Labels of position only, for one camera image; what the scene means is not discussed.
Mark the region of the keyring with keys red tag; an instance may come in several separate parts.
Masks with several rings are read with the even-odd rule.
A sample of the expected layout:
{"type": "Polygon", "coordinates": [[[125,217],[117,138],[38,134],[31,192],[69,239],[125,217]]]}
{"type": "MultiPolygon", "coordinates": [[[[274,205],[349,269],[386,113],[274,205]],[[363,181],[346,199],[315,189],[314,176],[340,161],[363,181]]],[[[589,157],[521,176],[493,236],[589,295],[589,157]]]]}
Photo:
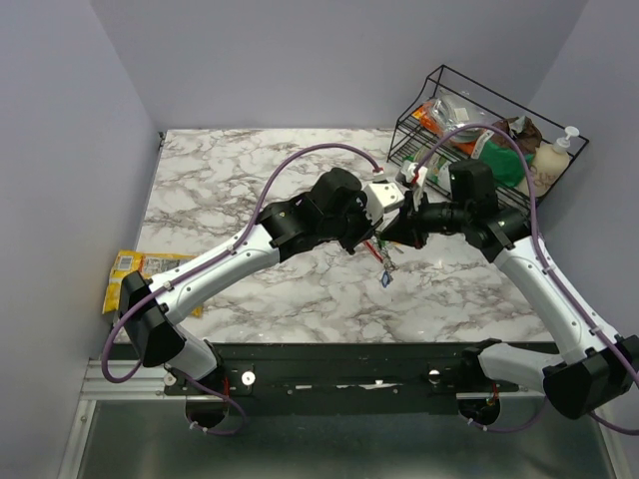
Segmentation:
{"type": "Polygon", "coordinates": [[[390,257],[389,242],[379,237],[373,237],[365,240],[363,245],[381,264],[380,283],[383,288],[388,288],[393,282],[393,273],[397,270],[397,265],[390,257]]]}

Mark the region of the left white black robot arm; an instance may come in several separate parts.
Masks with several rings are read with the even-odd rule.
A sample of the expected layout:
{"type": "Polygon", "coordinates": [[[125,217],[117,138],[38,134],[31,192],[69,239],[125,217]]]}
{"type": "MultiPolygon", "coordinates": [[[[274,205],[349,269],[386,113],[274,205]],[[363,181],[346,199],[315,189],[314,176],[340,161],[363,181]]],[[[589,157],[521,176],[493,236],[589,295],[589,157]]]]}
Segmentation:
{"type": "Polygon", "coordinates": [[[149,279],[134,271],[121,282],[119,312],[146,367],[182,363],[187,381],[201,394],[214,392],[222,371],[212,350],[180,330],[180,322],[203,302],[256,271],[316,246],[337,241],[348,253],[381,223],[389,186],[362,185],[333,168],[307,192],[263,208],[232,239],[149,279]]]}

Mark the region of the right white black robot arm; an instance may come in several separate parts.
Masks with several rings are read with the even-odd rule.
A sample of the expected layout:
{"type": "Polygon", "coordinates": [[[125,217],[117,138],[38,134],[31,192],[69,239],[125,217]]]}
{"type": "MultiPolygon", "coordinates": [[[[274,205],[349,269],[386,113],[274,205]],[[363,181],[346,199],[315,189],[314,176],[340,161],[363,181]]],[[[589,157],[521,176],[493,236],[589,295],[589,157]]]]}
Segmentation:
{"type": "Polygon", "coordinates": [[[638,380],[637,336],[620,335],[576,291],[547,251],[535,214],[499,206],[488,166],[464,160],[449,173],[450,202],[433,203],[424,167],[404,163],[396,176],[404,200],[382,239],[421,248],[431,234],[464,235],[520,290],[558,348],[548,354],[485,340],[460,364],[461,383],[473,391],[493,380],[525,386],[569,419],[625,394],[638,380]]]}

